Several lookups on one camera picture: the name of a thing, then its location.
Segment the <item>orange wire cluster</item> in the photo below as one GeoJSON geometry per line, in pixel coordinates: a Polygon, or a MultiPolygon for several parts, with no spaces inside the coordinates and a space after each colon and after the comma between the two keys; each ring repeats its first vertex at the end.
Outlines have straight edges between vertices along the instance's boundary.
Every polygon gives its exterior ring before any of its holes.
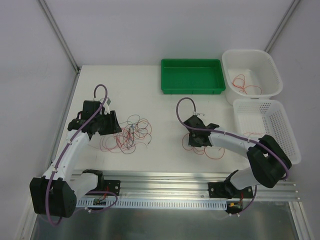
{"type": "Polygon", "coordinates": [[[222,147],[214,147],[209,150],[207,146],[191,146],[189,144],[189,134],[185,134],[181,140],[181,146],[185,151],[192,152],[198,156],[206,156],[210,160],[221,160],[225,156],[226,150],[222,147]]]}

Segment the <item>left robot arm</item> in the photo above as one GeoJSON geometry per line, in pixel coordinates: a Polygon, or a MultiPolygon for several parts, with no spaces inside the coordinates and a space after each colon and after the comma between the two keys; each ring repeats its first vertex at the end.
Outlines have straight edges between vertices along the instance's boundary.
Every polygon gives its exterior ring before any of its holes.
{"type": "Polygon", "coordinates": [[[93,135],[120,133],[116,112],[109,110],[109,103],[102,100],[85,100],[82,111],[67,127],[67,136],[59,155],[41,177],[34,177],[30,184],[33,209],[36,214],[69,218],[73,215],[77,200],[92,192],[101,194],[105,180],[101,170],[86,169],[75,182],[71,177],[81,150],[93,135]]]}

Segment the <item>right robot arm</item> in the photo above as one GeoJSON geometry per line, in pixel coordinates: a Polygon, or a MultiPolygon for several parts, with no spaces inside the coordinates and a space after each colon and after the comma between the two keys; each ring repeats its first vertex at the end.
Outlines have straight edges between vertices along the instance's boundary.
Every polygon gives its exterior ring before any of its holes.
{"type": "Polygon", "coordinates": [[[214,188],[214,194],[221,198],[235,198],[245,188],[256,185],[271,189],[288,177],[292,162],[271,135],[249,138],[225,131],[214,123],[205,125],[196,115],[182,125],[189,131],[190,146],[224,148],[248,160],[248,168],[233,171],[214,188]]]}

